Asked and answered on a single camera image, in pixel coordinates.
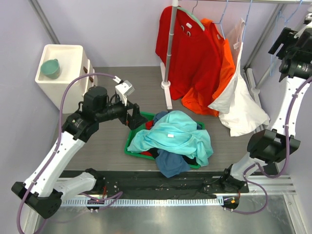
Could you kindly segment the light teal t shirt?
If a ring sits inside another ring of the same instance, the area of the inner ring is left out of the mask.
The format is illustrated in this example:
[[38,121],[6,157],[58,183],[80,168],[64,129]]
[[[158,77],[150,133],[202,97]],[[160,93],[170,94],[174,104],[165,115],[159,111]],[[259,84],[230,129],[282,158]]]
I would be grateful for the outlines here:
[[150,130],[138,131],[127,151],[141,153],[151,148],[194,158],[200,166],[207,166],[214,153],[207,130],[198,129],[197,122],[182,111],[171,111]]

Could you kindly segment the dark blue t shirt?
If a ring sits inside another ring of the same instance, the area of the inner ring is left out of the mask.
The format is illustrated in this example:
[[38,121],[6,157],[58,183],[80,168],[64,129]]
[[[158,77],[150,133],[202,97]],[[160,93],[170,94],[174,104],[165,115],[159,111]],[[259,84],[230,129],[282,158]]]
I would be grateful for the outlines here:
[[194,134],[199,132],[198,124],[182,111],[160,112],[153,121],[149,138],[158,149],[156,164],[160,172],[170,178],[190,170],[182,151],[185,154],[196,151],[198,139]]

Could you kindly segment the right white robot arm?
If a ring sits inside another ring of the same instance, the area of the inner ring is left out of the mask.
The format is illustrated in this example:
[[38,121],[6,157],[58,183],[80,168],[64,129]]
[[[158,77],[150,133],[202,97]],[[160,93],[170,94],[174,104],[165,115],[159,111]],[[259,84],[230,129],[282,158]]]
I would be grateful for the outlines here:
[[303,97],[312,81],[312,25],[300,31],[285,27],[269,54],[281,60],[279,66],[282,98],[277,113],[269,126],[252,135],[247,154],[237,163],[225,169],[216,182],[227,193],[235,193],[246,186],[246,179],[256,170],[284,162],[287,167],[290,155],[300,141],[295,139],[295,127]]

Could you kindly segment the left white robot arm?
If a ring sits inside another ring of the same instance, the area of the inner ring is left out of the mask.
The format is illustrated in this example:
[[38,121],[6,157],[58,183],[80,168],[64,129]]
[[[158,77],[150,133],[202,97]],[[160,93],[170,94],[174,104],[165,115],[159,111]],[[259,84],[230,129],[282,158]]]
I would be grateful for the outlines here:
[[15,182],[12,192],[44,219],[52,217],[62,202],[76,195],[87,191],[100,194],[105,179],[92,168],[66,182],[58,183],[57,180],[73,156],[99,130],[100,123],[119,119],[134,130],[147,122],[140,114],[139,106],[128,100],[134,90],[125,81],[118,84],[115,94],[109,97],[104,87],[91,87],[79,102],[78,109],[63,123],[55,146],[43,162],[24,182]]

